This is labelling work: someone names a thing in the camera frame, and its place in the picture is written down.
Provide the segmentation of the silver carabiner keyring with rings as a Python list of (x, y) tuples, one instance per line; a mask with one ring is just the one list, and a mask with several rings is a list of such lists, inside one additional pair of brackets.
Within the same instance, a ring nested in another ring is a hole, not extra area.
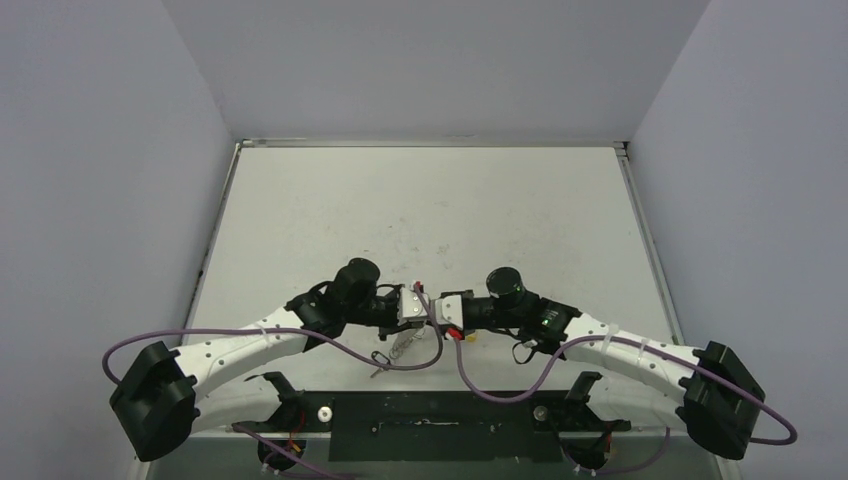
[(423, 328), (410, 329), (400, 332), (389, 349), (388, 358), (392, 363), (397, 363), (405, 351), (416, 341), (421, 340), (425, 334)]

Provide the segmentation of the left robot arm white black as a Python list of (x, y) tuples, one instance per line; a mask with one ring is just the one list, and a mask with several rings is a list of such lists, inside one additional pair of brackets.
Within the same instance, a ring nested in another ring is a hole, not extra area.
[(122, 377), (109, 404), (137, 458), (157, 460), (201, 426), (222, 419), (199, 403), (229, 381), (270, 361), (332, 344), (346, 325), (391, 333), (425, 313), (417, 285), (378, 293), (379, 268), (355, 258), (335, 278), (313, 286), (284, 306), (240, 329), (206, 329), (204, 341), (170, 348), (144, 347)]

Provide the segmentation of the black key tag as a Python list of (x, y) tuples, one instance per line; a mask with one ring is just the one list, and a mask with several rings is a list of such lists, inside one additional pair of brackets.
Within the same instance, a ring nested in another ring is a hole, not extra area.
[(391, 358), (383, 354), (381, 351), (373, 351), (371, 353), (371, 360), (376, 365), (377, 372), (388, 371), (394, 366)]

